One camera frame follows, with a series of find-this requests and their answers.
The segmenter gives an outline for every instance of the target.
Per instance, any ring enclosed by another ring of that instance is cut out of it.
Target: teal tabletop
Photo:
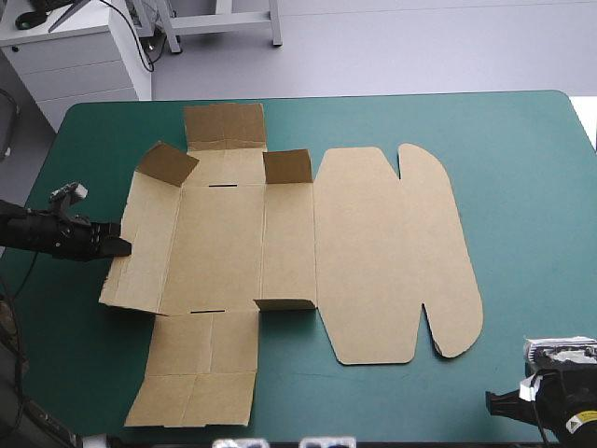
[[[517,388],[524,338],[597,336],[597,159],[556,91],[243,100],[265,109],[270,150],[306,147],[316,174],[330,147],[426,148],[445,166],[483,298],[484,326],[462,356],[439,357],[421,322],[407,365],[342,366],[317,311],[261,314],[248,427],[125,428],[154,317],[98,303],[109,260],[41,255],[18,311],[26,392],[83,435],[128,442],[226,437],[297,441],[537,441],[536,428],[490,417],[484,393]],[[73,212],[119,221],[136,163],[156,140],[186,151],[182,107],[208,102],[76,105],[28,206],[71,181],[90,193]],[[16,286],[31,253],[9,249]]]

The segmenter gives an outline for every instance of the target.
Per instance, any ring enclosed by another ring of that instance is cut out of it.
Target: black cable
[[[7,286],[7,283],[5,282],[4,278],[1,275],[0,275],[0,285],[2,285],[2,288],[5,291],[8,309],[12,315],[12,321],[14,322],[14,326],[15,326],[15,334],[14,335],[17,340],[17,357],[15,360],[14,383],[15,383],[15,388],[17,389],[17,398],[19,400],[19,408],[17,410],[17,415],[15,417],[15,423],[7,431],[0,433],[0,440],[2,440],[2,439],[7,439],[12,434],[14,434],[14,432],[21,425],[22,415],[23,415],[24,409],[25,409],[26,397],[22,390],[22,370],[23,370],[23,360],[24,360],[25,356],[24,356],[24,349],[23,349],[22,340],[21,340],[21,328],[19,326],[19,319],[17,318],[16,312],[15,312],[14,297],[11,296],[10,290],[8,289],[8,286]]]
[[[535,383],[539,378],[539,373],[536,373],[533,379],[531,380],[531,389],[535,387]],[[533,413],[535,414],[535,421],[537,422],[537,427],[539,428],[539,433],[541,433],[541,439],[543,440],[543,446],[545,448],[549,448],[549,439],[547,434],[545,433],[545,429],[543,428],[543,423],[541,423],[541,417],[539,417],[539,411],[537,410],[537,403],[533,399],[531,400],[531,404],[533,407]]]
[[[0,89],[0,95],[6,97],[10,101],[10,103],[15,107],[15,109],[17,109],[17,112],[19,112],[19,105],[10,93],[5,91],[4,89]]]
[[[23,279],[21,281],[21,285],[19,286],[19,289],[17,289],[17,292],[15,293],[14,296],[10,293],[10,289],[8,288],[7,282],[5,281],[4,277],[2,275],[0,275],[0,285],[2,286],[2,289],[5,292],[5,295],[6,295],[5,300],[7,302],[8,310],[10,311],[12,321],[13,321],[14,327],[15,327],[15,332],[14,332],[13,336],[17,342],[17,347],[16,347],[17,353],[16,353],[16,359],[15,359],[14,383],[15,383],[15,388],[17,389],[17,398],[19,400],[19,408],[17,409],[17,415],[15,416],[15,422],[14,422],[13,426],[11,428],[9,428],[7,431],[0,433],[0,440],[7,439],[12,434],[14,434],[15,431],[19,428],[19,426],[21,425],[22,416],[24,414],[25,404],[27,403],[27,400],[28,400],[25,397],[25,394],[24,394],[23,388],[22,388],[22,373],[23,373],[23,362],[25,360],[25,350],[24,350],[23,343],[22,343],[21,326],[19,324],[19,319],[17,318],[15,300],[17,299],[19,294],[21,294],[22,290],[24,289],[24,287],[27,283],[27,280],[31,276],[31,272],[33,271],[35,263],[37,262],[38,255],[39,255],[39,252],[35,252],[34,257],[31,260],[31,263],[29,264],[29,268],[27,269],[27,273],[23,277]]]
[[[39,255],[39,252],[35,252],[34,258],[31,260],[31,264],[29,264],[29,269],[27,270],[27,273],[23,277],[22,282],[19,285],[19,289],[17,289],[17,292],[15,292],[14,300],[16,300],[19,297],[23,288],[25,287],[25,284],[27,283],[27,280],[29,280],[29,276],[31,275],[31,272],[34,269],[35,263],[37,262],[38,255]]]
[[[134,40],[134,43],[137,46],[137,53],[139,53],[139,58],[141,59],[141,63],[143,64],[143,67],[145,68],[145,70],[147,72],[153,73],[154,70],[156,69],[156,67],[154,66],[154,63],[156,63],[158,61],[158,59],[161,57],[161,53],[163,52],[163,49],[164,49],[164,43],[162,43],[160,56],[155,61],[152,61],[151,58],[149,57],[149,55],[147,54],[147,52],[145,51],[145,49],[139,43],[139,40],[137,39],[137,33],[134,31],[134,28],[132,28],[131,23],[129,22],[127,17],[122,13],[122,11],[120,11],[120,9],[118,9],[114,5],[106,2],[105,0],[99,0],[99,1],[102,2],[104,5],[106,5],[107,7],[111,7],[112,9],[114,9],[117,12],[117,14],[119,14],[119,16],[126,22],[127,26],[129,27],[129,30],[131,31],[132,39]],[[148,65],[146,63],[145,58],[143,57],[144,54],[147,57]]]

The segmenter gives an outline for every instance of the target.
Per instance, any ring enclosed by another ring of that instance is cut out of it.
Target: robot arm
[[[52,192],[47,210],[32,210],[0,200],[0,245],[50,254],[57,259],[89,261],[131,254],[117,223],[92,222],[68,208],[87,196],[78,183]]]

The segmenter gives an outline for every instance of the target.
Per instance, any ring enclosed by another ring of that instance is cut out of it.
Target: warning label
[[[588,422],[597,420],[597,411],[583,411],[574,415],[568,422],[566,422],[566,429],[570,434],[574,434],[580,427]]]

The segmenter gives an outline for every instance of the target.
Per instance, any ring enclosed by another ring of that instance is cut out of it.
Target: white cabinet
[[[131,20],[122,0],[112,4]],[[101,2],[90,2],[49,34],[66,8],[52,11],[43,25],[22,31],[14,20],[30,10],[28,2],[8,0],[0,22],[0,48],[54,130],[72,105],[151,100],[151,74],[122,17]]]

